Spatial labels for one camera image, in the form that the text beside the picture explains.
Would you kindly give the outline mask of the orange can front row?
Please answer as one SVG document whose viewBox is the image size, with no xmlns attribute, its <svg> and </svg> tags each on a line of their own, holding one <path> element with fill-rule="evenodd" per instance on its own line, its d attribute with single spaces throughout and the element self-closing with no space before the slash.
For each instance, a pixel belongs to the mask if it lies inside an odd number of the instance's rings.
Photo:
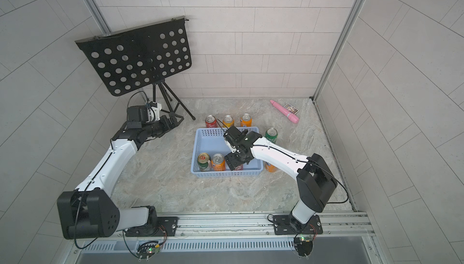
<svg viewBox="0 0 464 264">
<path fill-rule="evenodd" d="M 211 166 L 215 172 L 226 171 L 224 156 L 222 154 L 215 154 L 211 158 Z"/>
</svg>

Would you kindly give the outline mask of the green and red can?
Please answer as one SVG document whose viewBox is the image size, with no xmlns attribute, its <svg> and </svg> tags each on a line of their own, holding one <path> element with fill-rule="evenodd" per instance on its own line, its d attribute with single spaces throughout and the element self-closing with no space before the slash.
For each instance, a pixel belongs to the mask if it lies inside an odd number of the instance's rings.
<svg viewBox="0 0 464 264">
<path fill-rule="evenodd" d="M 207 172 L 210 170 L 210 155 L 208 153 L 200 153 L 196 159 L 196 162 L 201 172 Z"/>
</svg>

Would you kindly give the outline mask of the orange Fanta can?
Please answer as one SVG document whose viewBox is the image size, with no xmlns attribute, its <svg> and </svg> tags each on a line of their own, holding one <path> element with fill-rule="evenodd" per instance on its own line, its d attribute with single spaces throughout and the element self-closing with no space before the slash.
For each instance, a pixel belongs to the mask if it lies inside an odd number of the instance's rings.
<svg viewBox="0 0 464 264">
<path fill-rule="evenodd" d="M 272 164 L 269 164 L 268 162 L 265 162 L 265 168 L 268 172 L 276 172 L 278 170 L 277 167 L 273 166 Z"/>
</svg>

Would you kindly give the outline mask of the orange soda can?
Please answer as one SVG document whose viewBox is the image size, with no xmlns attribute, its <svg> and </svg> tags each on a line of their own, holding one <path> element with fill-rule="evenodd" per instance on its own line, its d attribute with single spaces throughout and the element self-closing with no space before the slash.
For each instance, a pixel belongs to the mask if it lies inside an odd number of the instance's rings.
<svg viewBox="0 0 464 264">
<path fill-rule="evenodd" d="M 223 124 L 226 128 L 230 128 L 232 126 L 234 126 L 234 118 L 232 118 L 232 116 L 230 115 L 226 115 L 224 118 L 223 118 Z"/>
<path fill-rule="evenodd" d="M 249 115 L 248 113 L 245 113 L 240 117 L 240 125 L 242 127 L 251 127 L 252 123 L 253 123 L 253 119 L 251 115 Z"/>
</svg>

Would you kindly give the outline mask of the red cola can back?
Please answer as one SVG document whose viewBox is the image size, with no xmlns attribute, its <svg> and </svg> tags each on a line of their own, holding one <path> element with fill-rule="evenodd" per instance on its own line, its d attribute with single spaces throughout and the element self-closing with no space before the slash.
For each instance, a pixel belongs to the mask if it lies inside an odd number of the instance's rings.
<svg viewBox="0 0 464 264">
<path fill-rule="evenodd" d="M 217 128 L 218 127 L 218 122 L 214 115 L 210 114 L 205 118 L 205 127 L 206 128 Z"/>
</svg>

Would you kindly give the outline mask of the green Sprite can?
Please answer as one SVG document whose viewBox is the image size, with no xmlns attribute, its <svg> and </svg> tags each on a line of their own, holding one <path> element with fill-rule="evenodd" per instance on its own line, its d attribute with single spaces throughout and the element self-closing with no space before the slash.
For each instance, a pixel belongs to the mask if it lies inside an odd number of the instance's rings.
<svg viewBox="0 0 464 264">
<path fill-rule="evenodd" d="M 278 138 L 277 130 L 275 128 L 268 128 L 265 133 L 265 138 L 272 143 L 276 143 Z"/>
</svg>

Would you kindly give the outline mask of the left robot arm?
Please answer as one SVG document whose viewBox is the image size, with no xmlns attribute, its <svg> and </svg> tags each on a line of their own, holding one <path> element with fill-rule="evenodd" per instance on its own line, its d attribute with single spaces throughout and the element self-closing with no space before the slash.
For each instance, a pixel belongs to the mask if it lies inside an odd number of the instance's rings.
<svg viewBox="0 0 464 264">
<path fill-rule="evenodd" d="M 149 123 L 125 122 L 110 140 L 110 147 L 94 170 L 74 190 L 57 200 L 65 239 L 77 241 L 110 237 L 128 231 L 131 237 L 156 236 L 160 225 L 155 207 L 120 209 L 111 195 L 129 160 L 148 140 L 162 137 L 180 124 L 174 113 Z"/>
</svg>

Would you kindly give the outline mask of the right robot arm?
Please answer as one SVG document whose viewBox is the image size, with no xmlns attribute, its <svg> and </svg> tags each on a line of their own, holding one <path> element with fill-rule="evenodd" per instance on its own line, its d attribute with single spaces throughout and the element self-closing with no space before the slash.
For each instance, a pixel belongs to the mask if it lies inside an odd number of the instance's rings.
<svg viewBox="0 0 464 264">
<path fill-rule="evenodd" d="M 227 129 L 224 140 L 231 152 L 225 156 L 228 167 L 235 169 L 253 159 L 269 163 L 293 178 L 300 199 L 290 214 L 290 223 L 295 228 L 306 225 L 316 214 L 321 213 L 340 185 L 323 157 L 299 155 L 282 148 L 254 131 Z"/>
</svg>

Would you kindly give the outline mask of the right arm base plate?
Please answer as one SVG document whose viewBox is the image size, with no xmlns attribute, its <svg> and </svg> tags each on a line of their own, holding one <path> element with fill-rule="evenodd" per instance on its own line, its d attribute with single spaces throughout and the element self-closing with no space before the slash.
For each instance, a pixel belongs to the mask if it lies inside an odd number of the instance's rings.
<svg viewBox="0 0 464 264">
<path fill-rule="evenodd" d="M 292 215 L 268 215 L 272 222 L 275 235 L 322 235 L 323 229 L 318 215 L 312 216 L 306 224 L 298 222 Z"/>
</svg>

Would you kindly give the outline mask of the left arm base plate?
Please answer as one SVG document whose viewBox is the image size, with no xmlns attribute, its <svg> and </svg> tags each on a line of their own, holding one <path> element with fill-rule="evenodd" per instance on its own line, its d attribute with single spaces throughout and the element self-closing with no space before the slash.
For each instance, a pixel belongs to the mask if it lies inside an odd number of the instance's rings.
<svg viewBox="0 0 464 264">
<path fill-rule="evenodd" d="M 160 217 L 157 223 L 132 227 L 124 232 L 126 237 L 172 237 L 175 236 L 179 217 Z"/>
</svg>

